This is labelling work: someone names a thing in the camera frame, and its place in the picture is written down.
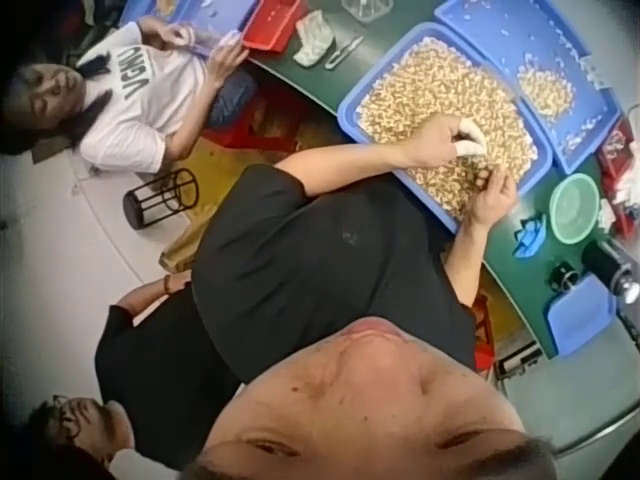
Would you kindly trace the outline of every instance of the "blue object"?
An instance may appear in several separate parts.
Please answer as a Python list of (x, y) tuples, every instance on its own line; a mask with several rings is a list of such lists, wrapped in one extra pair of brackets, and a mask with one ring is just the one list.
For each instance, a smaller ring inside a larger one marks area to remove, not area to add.
[[(447, 45), (450, 45), (462, 55), (467, 57), (474, 66), (483, 67), (495, 74), (498, 80), (502, 80), (502, 75), (493, 68), (489, 62), (482, 59), (471, 46), (462, 38), (450, 31), (448, 28), (435, 23), (421, 23), (406, 33), (367, 74), (360, 79), (355, 87), (347, 94), (338, 107), (338, 123), (344, 132), (358, 143), (372, 143), (371, 137), (358, 125), (358, 106), (371, 90), (375, 81), (383, 74), (392, 69), (394, 63), (400, 62), (404, 54), (413, 45), (419, 43), (425, 37), (436, 38)], [(518, 192), (524, 195), (538, 183), (538, 181), (549, 170), (552, 164), (551, 147), (547, 143), (545, 135), (540, 126), (535, 121), (529, 107), (522, 101), (517, 100), (515, 105), (518, 113), (524, 121), (524, 126), (531, 135), (533, 142), (538, 149), (538, 159), (535, 160), (527, 173), (518, 184)], [(445, 224), (445, 226), (455, 232), (458, 229), (456, 220), (446, 212), (428, 193), (426, 193), (404, 170), (393, 172), (402, 183), (404, 183), (429, 209)]]
[[(490, 60), (516, 92), (521, 92), (517, 75), (518, 68), (527, 64), (525, 57), (531, 58), (541, 70), (564, 72), (575, 88), (573, 108), (553, 122), (539, 115), (533, 104), (530, 106), (565, 173), (574, 172), (606, 139), (620, 116), (620, 108), (610, 88), (598, 90), (587, 80), (582, 67), (590, 68), (590, 59), (585, 57), (591, 52), (549, 1), (448, 0), (434, 14)], [(582, 65), (560, 42), (561, 34), (573, 45), (574, 55), (584, 59)], [(575, 149), (565, 151), (567, 136), (581, 134), (582, 126), (598, 117), (601, 118), (582, 142)]]
[(569, 355), (600, 333), (616, 316), (616, 298), (594, 275), (554, 300), (547, 312), (559, 356)]
[(258, 0), (180, 0), (173, 21), (222, 36), (232, 30), (243, 31), (257, 5)]
[(145, 15), (154, 15), (162, 18), (167, 23), (172, 23), (176, 11), (174, 10), (173, 14), (168, 17), (160, 15), (156, 10), (156, 1), (157, 0), (129, 0), (122, 11), (122, 15), (120, 15), (119, 25), (122, 27), (129, 22), (135, 22)]
[(547, 238), (547, 216), (532, 218), (522, 222), (522, 230), (515, 234), (518, 245), (513, 256), (516, 258), (533, 257)]

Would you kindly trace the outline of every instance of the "clear plastic container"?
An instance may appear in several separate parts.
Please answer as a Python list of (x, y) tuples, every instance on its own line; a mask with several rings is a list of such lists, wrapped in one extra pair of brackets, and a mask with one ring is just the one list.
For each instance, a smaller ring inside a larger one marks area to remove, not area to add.
[(362, 23), (384, 17), (393, 8), (393, 0), (342, 0), (343, 8)]

